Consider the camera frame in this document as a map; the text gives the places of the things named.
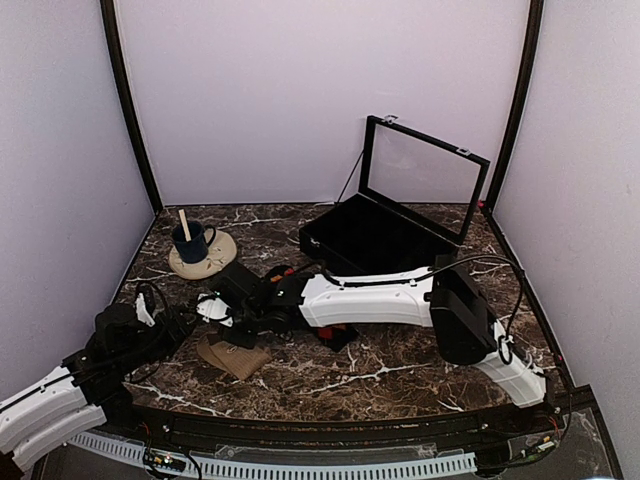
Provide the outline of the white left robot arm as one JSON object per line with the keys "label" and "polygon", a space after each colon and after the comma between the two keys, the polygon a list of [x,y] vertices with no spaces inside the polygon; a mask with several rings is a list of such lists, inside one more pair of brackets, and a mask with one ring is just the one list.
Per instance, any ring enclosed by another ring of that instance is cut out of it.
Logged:
{"label": "white left robot arm", "polygon": [[112,303],[95,317],[86,345],[48,375],[1,403],[1,469],[20,478],[77,434],[109,425],[120,436],[141,427],[127,376],[171,358],[195,322],[144,281],[133,303]]}

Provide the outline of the beige ceramic saucer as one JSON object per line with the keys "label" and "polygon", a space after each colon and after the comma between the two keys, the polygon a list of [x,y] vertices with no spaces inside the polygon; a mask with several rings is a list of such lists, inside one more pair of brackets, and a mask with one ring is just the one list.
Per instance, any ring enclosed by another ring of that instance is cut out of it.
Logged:
{"label": "beige ceramic saucer", "polygon": [[173,246],[168,255],[171,270],[186,280],[202,280],[222,271],[233,262],[237,255],[237,247],[232,236],[224,231],[207,229],[204,233],[206,242],[212,240],[208,246],[207,256],[198,263],[185,263]]}

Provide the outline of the black glass-lid display box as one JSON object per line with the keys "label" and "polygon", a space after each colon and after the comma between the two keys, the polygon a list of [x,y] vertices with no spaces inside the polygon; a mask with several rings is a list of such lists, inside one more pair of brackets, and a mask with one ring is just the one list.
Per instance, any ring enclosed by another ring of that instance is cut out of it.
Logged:
{"label": "black glass-lid display box", "polygon": [[464,243],[489,166],[393,116],[370,115],[355,192],[300,228],[300,250],[336,275],[430,266]]}

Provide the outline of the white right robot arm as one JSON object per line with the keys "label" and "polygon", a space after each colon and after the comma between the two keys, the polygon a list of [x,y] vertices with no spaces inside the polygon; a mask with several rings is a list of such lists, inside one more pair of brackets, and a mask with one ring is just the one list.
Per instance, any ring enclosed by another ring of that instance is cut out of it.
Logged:
{"label": "white right robot arm", "polygon": [[437,256],[431,266],[363,276],[283,265],[259,277],[230,265],[211,290],[197,311],[220,324],[223,339],[234,345],[251,348],[263,331],[307,329],[340,350],[355,337],[356,324],[431,328],[444,361],[480,370],[510,397],[517,432],[530,434],[549,416],[544,370],[515,345],[511,326],[497,319],[462,261],[450,255]]}

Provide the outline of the black argyle sock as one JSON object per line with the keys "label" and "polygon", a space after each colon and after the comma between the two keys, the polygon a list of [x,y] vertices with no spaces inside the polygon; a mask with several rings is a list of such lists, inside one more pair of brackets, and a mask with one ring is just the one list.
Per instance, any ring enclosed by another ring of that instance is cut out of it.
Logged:
{"label": "black argyle sock", "polygon": [[273,295],[270,306],[287,323],[289,329],[306,330],[314,334],[321,344],[334,352],[340,352],[348,343],[358,337],[357,330],[346,324],[328,327],[314,327],[302,315],[302,291],[306,282],[314,276],[309,271],[314,265],[324,268],[322,262],[311,262],[299,268],[278,265],[269,270],[265,279],[272,285]]}

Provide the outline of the black table edge rail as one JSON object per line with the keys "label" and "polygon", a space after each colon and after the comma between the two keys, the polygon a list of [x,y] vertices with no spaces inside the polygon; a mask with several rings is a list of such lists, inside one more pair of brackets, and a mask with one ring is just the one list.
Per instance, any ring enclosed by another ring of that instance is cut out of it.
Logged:
{"label": "black table edge rail", "polygon": [[127,387],[131,416],[101,426],[103,433],[211,450],[245,446],[320,449],[434,442],[444,446],[504,442],[565,426],[566,396],[520,409],[513,404],[458,411],[452,404],[423,408],[403,398],[383,402],[369,391],[299,395],[240,383],[212,391]]}

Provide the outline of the dark blue mug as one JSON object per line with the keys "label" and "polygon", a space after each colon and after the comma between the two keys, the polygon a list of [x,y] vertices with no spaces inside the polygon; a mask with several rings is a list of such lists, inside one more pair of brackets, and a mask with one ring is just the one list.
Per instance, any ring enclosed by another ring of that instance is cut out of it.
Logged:
{"label": "dark blue mug", "polygon": [[207,257],[209,247],[216,237],[216,229],[212,225],[203,225],[197,221],[188,221],[187,226],[190,240],[186,239],[181,225],[173,229],[171,239],[180,259],[187,264],[195,264]]}

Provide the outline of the wooden stir stick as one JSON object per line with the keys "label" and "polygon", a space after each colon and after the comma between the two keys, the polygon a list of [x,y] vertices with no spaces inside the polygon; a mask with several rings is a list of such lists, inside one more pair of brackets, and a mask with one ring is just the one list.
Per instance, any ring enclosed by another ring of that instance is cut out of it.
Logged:
{"label": "wooden stir stick", "polygon": [[180,219],[180,223],[181,223],[181,227],[183,230],[183,234],[184,234],[184,242],[191,242],[192,240],[192,236],[191,236],[191,232],[190,232],[190,228],[189,228],[189,223],[187,220],[187,216],[186,216],[186,212],[184,209],[179,209],[178,210],[178,214],[179,214],[179,219]]}

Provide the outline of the tan brown sock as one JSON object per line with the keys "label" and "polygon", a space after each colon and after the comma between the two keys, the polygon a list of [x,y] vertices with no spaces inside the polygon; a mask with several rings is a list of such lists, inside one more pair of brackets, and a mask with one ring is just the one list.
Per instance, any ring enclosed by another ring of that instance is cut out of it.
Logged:
{"label": "tan brown sock", "polygon": [[217,334],[203,335],[196,351],[205,362],[241,381],[250,378],[272,360],[268,348],[239,347],[222,340]]}

